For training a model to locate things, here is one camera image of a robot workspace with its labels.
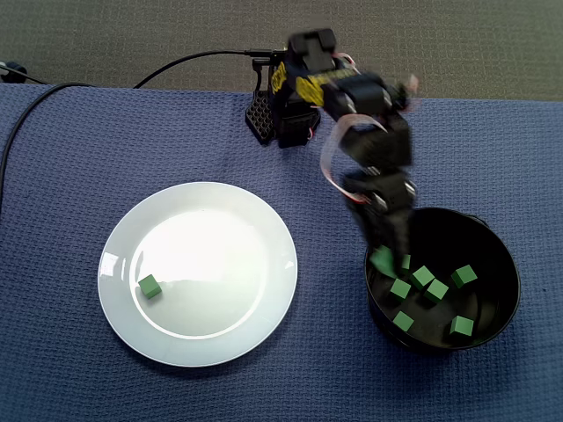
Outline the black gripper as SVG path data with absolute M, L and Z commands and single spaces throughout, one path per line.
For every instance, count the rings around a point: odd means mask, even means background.
M 351 214 L 369 248 L 392 249 L 394 269 L 402 273 L 404 256 L 410 253 L 412 215 L 411 210 L 403 209 L 412 208 L 415 199 L 415 187 L 408 175 L 403 171 L 378 175 L 352 172 L 345 176 L 345 190 L 354 204 L 361 205 L 352 206 Z M 389 222 L 381 214 L 392 214 Z

